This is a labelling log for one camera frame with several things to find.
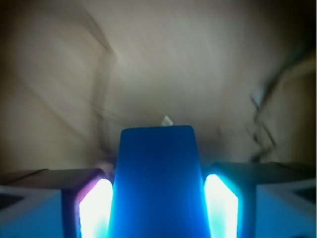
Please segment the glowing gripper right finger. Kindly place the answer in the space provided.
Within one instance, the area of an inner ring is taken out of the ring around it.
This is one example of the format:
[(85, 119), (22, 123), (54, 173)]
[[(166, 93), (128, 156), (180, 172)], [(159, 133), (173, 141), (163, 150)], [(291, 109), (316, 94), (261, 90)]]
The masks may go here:
[(204, 169), (212, 238), (314, 238), (316, 170), (300, 163), (217, 162)]

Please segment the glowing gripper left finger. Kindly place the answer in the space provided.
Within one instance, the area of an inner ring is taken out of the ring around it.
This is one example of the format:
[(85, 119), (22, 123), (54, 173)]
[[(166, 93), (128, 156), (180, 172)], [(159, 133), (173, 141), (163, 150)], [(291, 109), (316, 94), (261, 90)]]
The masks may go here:
[(111, 203), (101, 169), (10, 172), (0, 177), (0, 236), (106, 238)]

